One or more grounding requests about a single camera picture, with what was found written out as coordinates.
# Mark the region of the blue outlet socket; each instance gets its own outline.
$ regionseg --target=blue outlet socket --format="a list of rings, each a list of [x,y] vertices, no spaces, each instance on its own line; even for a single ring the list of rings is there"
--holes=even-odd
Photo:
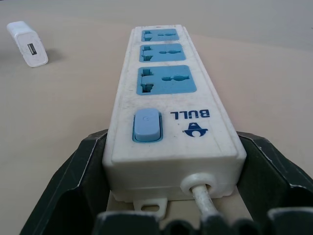
[[[185,54],[179,43],[142,45],[140,47],[140,62],[176,61],[185,59]]]
[[[176,94],[197,90],[186,65],[143,67],[138,70],[137,94]]]
[[[178,40],[176,29],[154,29],[143,30],[141,34],[141,41],[143,42],[160,42],[160,41],[175,41]]]

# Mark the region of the power strip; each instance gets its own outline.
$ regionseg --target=power strip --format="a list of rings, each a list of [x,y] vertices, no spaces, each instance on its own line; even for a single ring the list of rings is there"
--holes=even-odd
[[[186,28],[133,29],[103,157],[115,199],[164,217],[168,200],[200,205],[197,186],[230,195],[245,158]]]

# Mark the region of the power switch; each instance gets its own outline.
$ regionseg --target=power switch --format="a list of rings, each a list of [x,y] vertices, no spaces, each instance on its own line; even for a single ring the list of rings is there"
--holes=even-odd
[[[161,138],[160,116],[157,109],[141,109],[136,112],[134,137],[139,142],[152,142]]]

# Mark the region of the usb port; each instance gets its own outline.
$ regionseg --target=usb port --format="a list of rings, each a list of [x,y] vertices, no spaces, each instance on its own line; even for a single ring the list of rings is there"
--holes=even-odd
[[[34,47],[34,45],[31,43],[31,44],[27,44],[28,45],[28,48],[29,48],[29,50],[30,50],[30,53],[32,54],[32,55],[36,55],[37,54],[37,51],[35,50],[35,47]]]

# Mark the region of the table surface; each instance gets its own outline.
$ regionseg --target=table surface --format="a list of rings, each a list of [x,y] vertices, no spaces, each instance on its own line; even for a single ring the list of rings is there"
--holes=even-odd
[[[182,24],[237,131],[269,139],[313,176],[313,1],[0,1],[0,228],[17,234],[53,173],[88,134],[109,127],[131,29]],[[6,31],[25,21],[49,63],[30,68]],[[237,191],[214,200],[249,217]],[[110,199],[110,210],[131,208]],[[193,201],[173,218],[199,225]]]

